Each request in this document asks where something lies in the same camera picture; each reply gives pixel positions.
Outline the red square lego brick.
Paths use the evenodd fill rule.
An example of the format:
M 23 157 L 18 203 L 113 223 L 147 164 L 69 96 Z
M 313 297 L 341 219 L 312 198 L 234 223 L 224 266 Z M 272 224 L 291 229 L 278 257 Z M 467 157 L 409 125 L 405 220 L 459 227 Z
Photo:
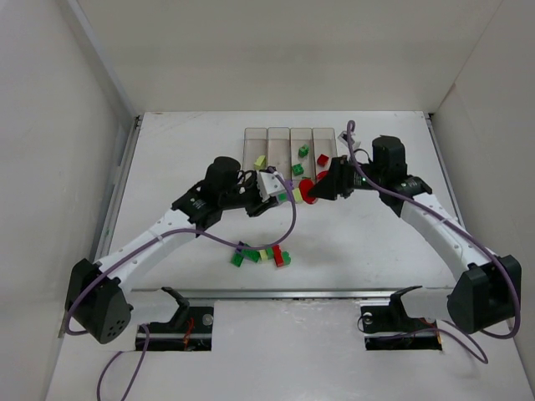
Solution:
M 317 158 L 317 165 L 319 165 L 320 167 L 326 167 L 328 162 L 329 162 L 329 157 L 325 154 L 321 154 Z

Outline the green square lego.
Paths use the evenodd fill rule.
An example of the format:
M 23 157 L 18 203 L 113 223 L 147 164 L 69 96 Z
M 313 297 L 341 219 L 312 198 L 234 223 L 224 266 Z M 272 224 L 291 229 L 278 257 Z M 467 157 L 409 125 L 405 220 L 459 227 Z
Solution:
M 298 158 L 299 159 L 305 159 L 308 157 L 309 155 L 309 152 L 310 152 L 310 147 L 308 144 L 304 144 L 304 145 L 301 145 L 299 148 L 298 148 Z
M 298 163 L 298 164 L 292 165 L 292 172 L 293 172 L 293 175 L 300 176 L 304 174 L 304 168 L 300 163 Z

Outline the red round lego stack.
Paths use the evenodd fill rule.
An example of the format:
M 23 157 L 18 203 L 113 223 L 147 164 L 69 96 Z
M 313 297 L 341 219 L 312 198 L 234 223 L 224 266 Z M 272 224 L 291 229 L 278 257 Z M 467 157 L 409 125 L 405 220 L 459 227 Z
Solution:
M 309 205 L 313 205 L 317 202 L 317 198 L 310 195 L 310 191 L 313 189 L 313 187 L 314 182 L 310 179 L 303 179 L 298 185 L 303 201 Z

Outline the red green lego stack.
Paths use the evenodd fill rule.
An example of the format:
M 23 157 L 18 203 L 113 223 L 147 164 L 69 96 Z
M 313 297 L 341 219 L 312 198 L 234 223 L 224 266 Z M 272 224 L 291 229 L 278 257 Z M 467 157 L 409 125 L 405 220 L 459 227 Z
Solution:
M 279 245 L 265 248 L 259 251 L 262 261 L 273 261 L 277 268 L 289 266 L 292 262 L 287 251 L 282 251 Z

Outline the red arch lego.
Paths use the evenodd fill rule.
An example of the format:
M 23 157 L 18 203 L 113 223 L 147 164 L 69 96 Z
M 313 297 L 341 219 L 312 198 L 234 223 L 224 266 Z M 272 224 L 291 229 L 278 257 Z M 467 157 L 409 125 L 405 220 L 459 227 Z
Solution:
M 316 176 L 316 180 L 322 180 L 327 174 L 328 174 L 327 170 L 319 172 Z

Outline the purple lime lego cluster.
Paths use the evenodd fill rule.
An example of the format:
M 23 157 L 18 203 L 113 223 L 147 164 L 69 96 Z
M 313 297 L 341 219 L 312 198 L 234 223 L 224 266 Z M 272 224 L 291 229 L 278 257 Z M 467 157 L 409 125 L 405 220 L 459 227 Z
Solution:
M 303 202 L 303 197 L 302 197 L 302 194 L 301 194 L 301 191 L 299 188 L 295 188 L 292 190 L 292 197 L 293 197 L 293 200 L 296 204 L 299 204 L 299 203 L 302 203 Z M 277 201 L 279 204 L 282 204 L 282 203 L 285 203 L 287 201 L 290 201 L 290 196 L 288 195 L 288 192 L 285 191 L 279 195 L 277 195 Z

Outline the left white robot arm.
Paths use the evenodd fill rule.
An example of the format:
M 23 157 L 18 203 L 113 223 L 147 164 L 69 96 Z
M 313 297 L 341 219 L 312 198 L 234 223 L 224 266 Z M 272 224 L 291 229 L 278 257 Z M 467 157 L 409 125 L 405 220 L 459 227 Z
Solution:
M 179 328 L 189 302 L 175 289 L 162 287 L 134 294 L 137 282 L 173 251 L 200 236 L 209 237 L 224 211 L 243 209 L 260 216 L 277 205 L 284 178 L 273 167 L 243 171 L 237 160 L 219 156 L 149 229 L 117 251 L 73 267 L 65 301 L 64 331 L 89 334 L 98 343 L 114 341 L 130 324 L 159 323 Z

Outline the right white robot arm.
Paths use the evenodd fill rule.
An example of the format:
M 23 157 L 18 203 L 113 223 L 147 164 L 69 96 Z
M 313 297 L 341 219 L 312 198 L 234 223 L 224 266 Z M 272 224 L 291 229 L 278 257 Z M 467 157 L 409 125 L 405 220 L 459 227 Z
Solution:
M 400 139 L 380 136 L 372 155 L 360 164 L 353 156 L 332 159 L 328 172 L 308 195 L 334 201 L 354 190 L 377 190 L 381 201 L 412 226 L 450 269 L 453 288 L 407 287 L 386 306 L 365 307 L 374 319 L 370 332 L 412 331 L 421 318 L 443 320 L 465 333 L 520 315 L 522 268 L 511 255 L 498 256 L 476 242 L 442 208 L 432 189 L 409 175 Z

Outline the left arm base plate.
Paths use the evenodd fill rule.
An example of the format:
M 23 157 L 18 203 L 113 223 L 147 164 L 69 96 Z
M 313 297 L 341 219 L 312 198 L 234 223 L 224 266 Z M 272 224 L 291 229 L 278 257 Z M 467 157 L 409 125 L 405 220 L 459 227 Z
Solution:
M 175 322 L 152 322 L 148 325 L 148 351 L 210 352 L 214 306 L 193 304 Z

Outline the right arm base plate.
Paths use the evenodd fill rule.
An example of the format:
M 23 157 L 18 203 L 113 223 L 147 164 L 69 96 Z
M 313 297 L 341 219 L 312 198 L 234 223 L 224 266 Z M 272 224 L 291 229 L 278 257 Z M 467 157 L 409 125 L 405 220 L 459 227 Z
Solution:
M 364 334 L 367 351 L 441 351 L 436 324 L 411 318 L 387 305 L 360 308 L 357 327 Z

